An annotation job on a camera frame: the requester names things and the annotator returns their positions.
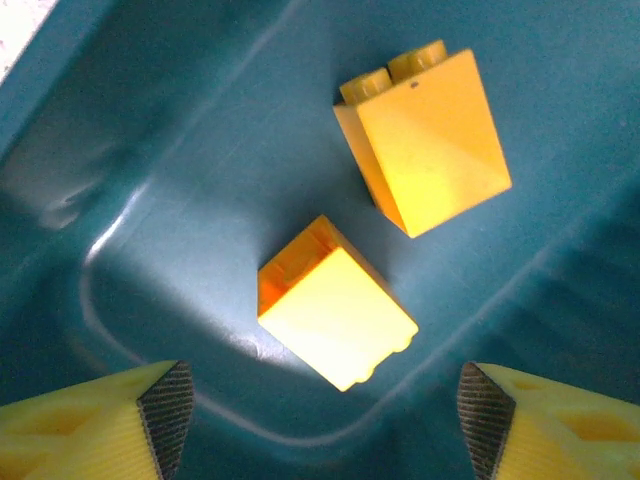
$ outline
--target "white surface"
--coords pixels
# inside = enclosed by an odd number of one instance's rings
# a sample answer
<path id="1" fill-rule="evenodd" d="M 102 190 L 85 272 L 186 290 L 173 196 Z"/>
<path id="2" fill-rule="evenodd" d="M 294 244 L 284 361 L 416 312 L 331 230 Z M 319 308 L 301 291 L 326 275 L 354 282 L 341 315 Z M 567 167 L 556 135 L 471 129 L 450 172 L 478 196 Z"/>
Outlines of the white surface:
<path id="1" fill-rule="evenodd" d="M 0 82 L 56 0 L 0 0 Z"/>

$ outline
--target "teal plastic bin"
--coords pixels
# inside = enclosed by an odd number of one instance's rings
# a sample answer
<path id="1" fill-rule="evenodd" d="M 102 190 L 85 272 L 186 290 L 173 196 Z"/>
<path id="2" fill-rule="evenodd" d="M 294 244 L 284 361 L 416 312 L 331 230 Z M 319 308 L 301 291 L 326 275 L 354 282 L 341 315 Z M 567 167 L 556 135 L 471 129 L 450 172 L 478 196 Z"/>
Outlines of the teal plastic bin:
<path id="1" fill-rule="evenodd" d="M 179 358 L 181 479 L 470 480 L 465 361 L 640 403 L 639 28 L 632 0 L 60 0 L 0 87 L 0 404 Z M 410 240 L 332 105 L 437 38 L 514 187 Z M 321 213 L 420 326 L 346 393 L 256 321 Z"/>

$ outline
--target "black rubber pad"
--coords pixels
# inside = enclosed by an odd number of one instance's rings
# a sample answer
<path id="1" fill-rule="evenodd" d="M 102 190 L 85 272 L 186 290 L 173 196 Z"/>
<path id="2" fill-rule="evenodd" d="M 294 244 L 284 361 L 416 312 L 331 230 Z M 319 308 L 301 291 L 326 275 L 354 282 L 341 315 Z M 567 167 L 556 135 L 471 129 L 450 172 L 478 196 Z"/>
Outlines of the black rubber pad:
<path id="1" fill-rule="evenodd" d="M 516 403 L 474 363 L 462 368 L 458 416 L 478 480 L 491 480 L 500 464 Z"/>
<path id="2" fill-rule="evenodd" d="M 193 378 L 186 362 L 176 362 L 138 400 L 158 477 L 174 477 L 193 411 Z"/>

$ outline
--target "yellow lego brick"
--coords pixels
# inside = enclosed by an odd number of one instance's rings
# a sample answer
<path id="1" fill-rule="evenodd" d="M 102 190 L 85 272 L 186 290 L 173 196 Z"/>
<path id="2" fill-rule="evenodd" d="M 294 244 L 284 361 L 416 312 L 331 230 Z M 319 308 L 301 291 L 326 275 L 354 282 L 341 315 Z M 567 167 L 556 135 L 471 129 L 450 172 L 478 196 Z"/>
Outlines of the yellow lego brick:
<path id="1" fill-rule="evenodd" d="M 511 187 L 471 50 L 441 40 L 340 88 L 334 112 L 380 210 L 410 237 Z"/>
<path id="2" fill-rule="evenodd" d="M 184 362 L 0 407 L 0 479 L 173 478 L 193 408 Z"/>
<path id="3" fill-rule="evenodd" d="M 458 412 L 478 479 L 638 479 L 636 405 L 497 365 L 467 364 Z"/>
<path id="4" fill-rule="evenodd" d="M 341 391 L 366 381 L 418 326 L 321 216 L 258 272 L 258 321 Z"/>

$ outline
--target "yellow plastic part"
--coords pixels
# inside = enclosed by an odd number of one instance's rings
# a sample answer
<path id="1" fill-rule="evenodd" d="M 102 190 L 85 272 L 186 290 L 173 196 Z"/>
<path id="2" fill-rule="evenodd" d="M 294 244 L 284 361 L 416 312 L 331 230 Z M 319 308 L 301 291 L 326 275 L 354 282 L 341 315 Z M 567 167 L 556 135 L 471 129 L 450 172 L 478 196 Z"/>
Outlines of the yellow plastic part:
<path id="1" fill-rule="evenodd" d="M 640 407 L 497 365 L 477 367 L 515 401 L 493 478 L 640 478 Z"/>
<path id="2" fill-rule="evenodd" d="M 411 343 L 418 326 L 321 216 L 258 272 L 258 321 L 341 391 Z"/>
<path id="3" fill-rule="evenodd" d="M 511 187 L 471 50 L 442 40 L 344 84 L 334 112 L 380 210 L 410 237 Z"/>
<path id="4" fill-rule="evenodd" d="M 0 479 L 161 479 L 137 400 L 175 365 L 160 362 L 0 407 Z"/>

